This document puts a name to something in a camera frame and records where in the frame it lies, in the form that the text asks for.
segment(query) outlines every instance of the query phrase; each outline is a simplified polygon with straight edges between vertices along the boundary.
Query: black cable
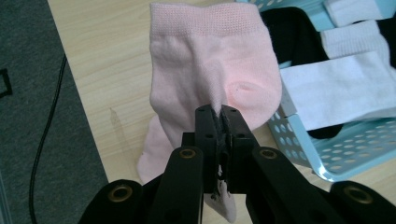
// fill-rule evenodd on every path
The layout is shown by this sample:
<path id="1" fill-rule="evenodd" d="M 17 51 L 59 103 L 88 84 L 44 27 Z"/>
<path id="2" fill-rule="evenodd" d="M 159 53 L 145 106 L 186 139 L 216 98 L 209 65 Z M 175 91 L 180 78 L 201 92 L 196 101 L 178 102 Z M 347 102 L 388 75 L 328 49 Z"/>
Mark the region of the black cable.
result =
<path id="1" fill-rule="evenodd" d="M 52 100 L 52 106 L 49 112 L 49 118 L 47 120 L 46 128 L 44 129 L 43 135 L 41 136 L 40 144 L 38 145 L 37 153 L 35 154 L 35 163 L 33 164 L 32 174 L 30 176 L 30 186 L 29 186 L 29 212 L 30 219 L 33 224 L 37 223 L 35 219 L 35 204 L 34 204 L 34 196 L 35 196 L 35 174 L 37 173 L 38 162 L 40 161 L 41 151 L 43 150 L 44 142 L 47 137 L 47 133 L 50 129 L 50 124 L 52 122 L 53 114 L 55 113 L 56 104 L 59 98 L 59 92 L 61 91 L 62 79 L 64 77 L 64 68 L 66 67 L 67 58 L 64 54 L 64 59 L 62 60 L 61 69 L 59 72 L 58 83 L 56 86 L 55 94 Z"/>

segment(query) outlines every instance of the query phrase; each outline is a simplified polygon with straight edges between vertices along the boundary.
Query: pink sock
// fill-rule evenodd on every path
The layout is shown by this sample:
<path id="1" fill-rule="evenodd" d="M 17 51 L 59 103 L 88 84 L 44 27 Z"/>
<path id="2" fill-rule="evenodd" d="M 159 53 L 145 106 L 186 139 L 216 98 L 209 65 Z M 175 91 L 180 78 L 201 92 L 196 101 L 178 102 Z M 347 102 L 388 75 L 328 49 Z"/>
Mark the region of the pink sock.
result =
<path id="1" fill-rule="evenodd" d="M 276 56 L 255 5 L 151 4 L 150 52 L 150 102 L 158 118 L 150 122 L 137 165 L 144 182 L 163 172 L 182 134 L 194 132 L 197 107 L 211 104 L 217 113 L 221 105 L 235 107 L 254 130 L 279 106 Z M 208 204 L 235 220 L 232 195 Z"/>

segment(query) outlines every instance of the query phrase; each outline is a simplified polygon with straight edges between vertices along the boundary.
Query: plastic laundry basket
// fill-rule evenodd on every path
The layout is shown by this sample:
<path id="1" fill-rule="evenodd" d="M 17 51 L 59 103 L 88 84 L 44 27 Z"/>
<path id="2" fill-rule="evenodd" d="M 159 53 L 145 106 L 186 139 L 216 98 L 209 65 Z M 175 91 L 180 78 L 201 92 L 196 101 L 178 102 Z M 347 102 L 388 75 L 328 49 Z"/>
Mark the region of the plastic laundry basket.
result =
<path id="1" fill-rule="evenodd" d="M 249 2 L 256 4 L 260 11 L 274 7 L 299 7 L 307 13 L 318 31 L 333 28 L 322 0 Z M 285 88 L 282 94 L 281 106 L 268 125 L 278 148 L 292 162 L 311 167 L 325 180 L 340 181 L 396 157 L 396 118 L 351 122 L 345 124 L 334 138 L 318 140 L 308 135 Z"/>

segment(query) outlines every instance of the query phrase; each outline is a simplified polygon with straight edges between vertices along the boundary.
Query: white cloth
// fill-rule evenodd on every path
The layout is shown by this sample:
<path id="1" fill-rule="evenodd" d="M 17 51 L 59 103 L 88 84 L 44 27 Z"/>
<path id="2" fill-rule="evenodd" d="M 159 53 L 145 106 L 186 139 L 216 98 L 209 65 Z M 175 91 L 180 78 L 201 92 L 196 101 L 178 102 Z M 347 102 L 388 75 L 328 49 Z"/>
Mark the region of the white cloth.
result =
<path id="1" fill-rule="evenodd" d="M 322 46 L 330 59 L 376 51 L 390 66 L 389 45 L 376 21 L 363 21 L 342 28 L 320 32 Z"/>
<path id="2" fill-rule="evenodd" d="M 396 72 L 376 52 L 280 72 L 308 131 L 353 120 L 396 117 Z"/>
<path id="3" fill-rule="evenodd" d="M 326 0 L 324 6 L 336 27 L 383 19 L 375 0 Z"/>

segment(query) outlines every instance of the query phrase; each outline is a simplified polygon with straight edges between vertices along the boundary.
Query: wooden table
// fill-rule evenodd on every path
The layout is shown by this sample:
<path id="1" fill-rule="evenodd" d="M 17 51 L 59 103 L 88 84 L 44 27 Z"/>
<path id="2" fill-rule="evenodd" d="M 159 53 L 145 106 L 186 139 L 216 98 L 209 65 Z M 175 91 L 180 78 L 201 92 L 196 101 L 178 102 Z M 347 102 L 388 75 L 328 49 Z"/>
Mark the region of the wooden table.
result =
<path id="1" fill-rule="evenodd" d="M 78 93 L 90 123 L 108 181 L 139 181 L 135 166 L 154 112 L 149 104 L 151 59 L 147 0 L 49 0 Z M 219 0 L 189 0 L 207 6 Z M 276 147 L 266 126 L 254 132 L 262 146 Z M 330 183 L 298 166 L 316 186 Z M 352 180 L 396 203 L 396 160 Z M 236 223 L 251 222 L 244 196 L 237 195 Z M 204 208 L 204 223 L 227 223 Z"/>

